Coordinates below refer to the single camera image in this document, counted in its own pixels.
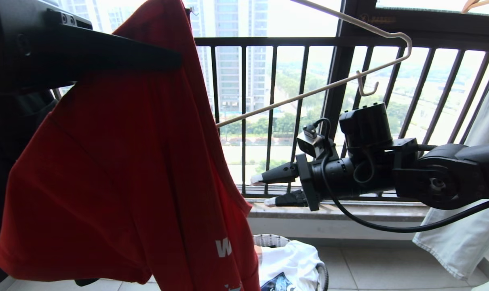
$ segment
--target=laundry basket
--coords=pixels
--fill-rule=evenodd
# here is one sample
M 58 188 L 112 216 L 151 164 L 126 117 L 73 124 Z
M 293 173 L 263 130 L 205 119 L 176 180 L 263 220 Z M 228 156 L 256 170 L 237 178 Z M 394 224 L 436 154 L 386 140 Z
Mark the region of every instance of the laundry basket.
M 289 239 L 276 234 L 256 234 L 253 236 L 253 241 L 254 244 L 259 247 L 284 247 L 289 243 Z M 329 285 L 329 273 L 327 272 L 327 267 L 325 267 L 324 263 L 318 263 L 316 265 L 316 270 L 318 271 L 316 291 L 326 291 Z

